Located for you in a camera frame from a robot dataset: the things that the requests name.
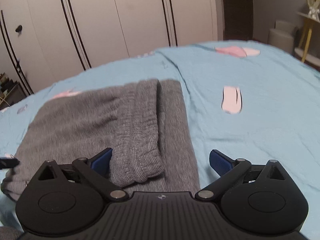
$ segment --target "logo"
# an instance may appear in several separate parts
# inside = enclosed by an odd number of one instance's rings
[[[167,196],[166,196],[166,195],[163,195],[163,194],[157,196],[157,198],[158,198],[158,199],[161,199],[161,200],[165,199],[166,197],[167,197]]]

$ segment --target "folded gray towel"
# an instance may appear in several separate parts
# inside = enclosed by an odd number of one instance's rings
[[[17,200],[45,160],[67,164],[107,147],[110,180],[128,193],[200,189],[180,83],[149,80],[45,103],[1,190]]]

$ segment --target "yellow table leg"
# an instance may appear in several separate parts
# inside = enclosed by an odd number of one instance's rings
[[[304,24],[303,24],[303,31],[302,31],[301,39],[300,39],[299,46],[298,46],[299,48],[301,48],[301,46],[302,46],[304,36],[306,36],[307,29],[308,29],[308,20],[305,19]]]
[[[313,21],[310,23],[310,27],[309,27],[309,31],[308,31],[308,36],[307,36],[307,41],[306,41],[306,45],[304,47],[304,52],[303,52],[303,56],[301,59],[301,62],[304,63],[307,57],[307,53],[308,53],[308,49],[309,49],[309,45],[310,45],[310,40],[311,40],[311,35],[312,35],[312,27],[313,27]]]

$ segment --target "door knob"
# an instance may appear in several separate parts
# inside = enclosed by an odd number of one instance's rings
[[[19,33],[22,31],[22,25],[19,25],[17,28],[16,28],[16,33]]]

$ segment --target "wardrobe door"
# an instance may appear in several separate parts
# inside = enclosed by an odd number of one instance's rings
[[[169,45],[162,0],[115,0],[130,57]]]
[[[4,40],[2,35],[0,34],[0,73],[5,72],[9,78],[13,81],[20,81],[14,66],[10,60],[7,48],[5,47]]]
[[[171,0],[179,46],[218,39],[215,0]]]
[[[63,80],[84,71],[61,0],[28,0],[28,4],[43,55],[55,79]]]
[[[92,67],[129,56],[115,0],[70,0],[69,6]]]
[[[48,67],[35,30],[33,28],[28,0],[0,0],[5,25],[17,58],[20,58],[21,68],[34,92],[46,88],[55,82]],[[22,25],[22,31],[16,28]]]

